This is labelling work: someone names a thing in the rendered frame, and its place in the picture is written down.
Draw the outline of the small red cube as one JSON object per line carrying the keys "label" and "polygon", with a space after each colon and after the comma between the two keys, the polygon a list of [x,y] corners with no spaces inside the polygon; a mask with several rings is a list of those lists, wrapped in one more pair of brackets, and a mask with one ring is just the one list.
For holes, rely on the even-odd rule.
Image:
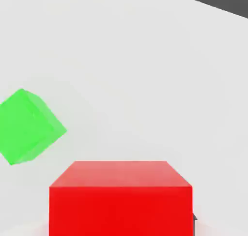
{"label": "small red cube", "polygon": [[193,188],[165,161],[76,161],[49,188],[49,236],[194,236]]}

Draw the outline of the small green cube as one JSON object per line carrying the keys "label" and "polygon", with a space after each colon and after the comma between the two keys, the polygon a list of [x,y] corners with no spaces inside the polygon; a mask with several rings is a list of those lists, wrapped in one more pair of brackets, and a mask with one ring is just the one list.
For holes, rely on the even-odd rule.
{"label": "small green cube", "polygon": [[46,103],[27,90],[0,104],[0,153],[10,165],[35,159],[66,132]]}

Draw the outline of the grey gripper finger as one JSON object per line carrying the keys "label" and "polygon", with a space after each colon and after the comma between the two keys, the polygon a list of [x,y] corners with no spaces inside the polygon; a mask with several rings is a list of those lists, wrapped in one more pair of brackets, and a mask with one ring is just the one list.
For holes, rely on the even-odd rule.
{"label": "grey gripper finger", "polygon": [[203,236],[203,223],[193,214],[193,236]]}

